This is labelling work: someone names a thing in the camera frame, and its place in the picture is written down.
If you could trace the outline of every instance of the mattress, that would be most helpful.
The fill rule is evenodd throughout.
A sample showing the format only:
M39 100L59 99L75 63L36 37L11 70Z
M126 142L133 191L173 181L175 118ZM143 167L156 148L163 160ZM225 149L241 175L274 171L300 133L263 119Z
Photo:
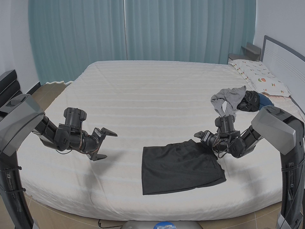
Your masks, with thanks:
M64 123L67 107L83 109L83 129L105 127L100 154L90 161L72 151L61 155L30 134L18 150L21 180L39 202L80 216L108 220L208 220L241 216L281 201L279 152L266 140L250 154L218 162L227 181L171 194L142 195L144 146L165 146L216 132L218 114L210 98L222 88L246 85L230 65L169 61L95 62L45 111ZM289 98L272 97L276 106L303 118ZM245 130L257 113L236 112L235 129Z

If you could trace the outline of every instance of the floral pillow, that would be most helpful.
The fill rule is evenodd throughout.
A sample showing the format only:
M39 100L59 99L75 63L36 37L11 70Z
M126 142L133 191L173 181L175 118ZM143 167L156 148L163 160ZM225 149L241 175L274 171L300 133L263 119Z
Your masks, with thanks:
M289 97L287 87L261 61L236 59L229 62L258 93Z

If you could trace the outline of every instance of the nightstand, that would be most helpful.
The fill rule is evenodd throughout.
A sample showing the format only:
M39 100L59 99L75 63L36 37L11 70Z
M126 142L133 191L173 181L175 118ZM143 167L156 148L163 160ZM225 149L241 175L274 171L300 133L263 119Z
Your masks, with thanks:
M261 49L256 47L255 45L247 42L246 47L241 47L243 54L233 54L230 53L228 57L228 63L235 59L245 59L245 60L252 60L256 61L260 59L261 56Z

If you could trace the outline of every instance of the white bed sheet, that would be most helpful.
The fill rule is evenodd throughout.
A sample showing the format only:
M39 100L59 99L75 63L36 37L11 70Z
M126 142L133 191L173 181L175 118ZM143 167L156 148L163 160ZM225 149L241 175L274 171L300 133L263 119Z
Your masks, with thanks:
M67 107L83 109L83 129L105 127L92 162L75 151L60 155L30 134L18 150L22 185L46 205L81 216L109 220L207 220L247 214L281 201L279 152L266 140L240 158L218 160L227 181L190 191L142 195L143 146L162 146L216 132L218 116L210 98L222 88L246 85L230 65L169 61L104 61L88 66L45 111L64 123ZM289 98L272 97L276 106L302 118ZM257 113L237 111L235 129L248 128Z

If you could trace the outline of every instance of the curtain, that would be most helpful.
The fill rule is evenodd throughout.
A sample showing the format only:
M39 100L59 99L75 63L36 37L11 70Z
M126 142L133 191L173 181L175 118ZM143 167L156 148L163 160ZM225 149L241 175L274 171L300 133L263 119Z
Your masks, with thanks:
M256 0L125 0L128 59L227 63L252 43Z
M29 0L41 84L73 81L100 60L125 60L124 0Z

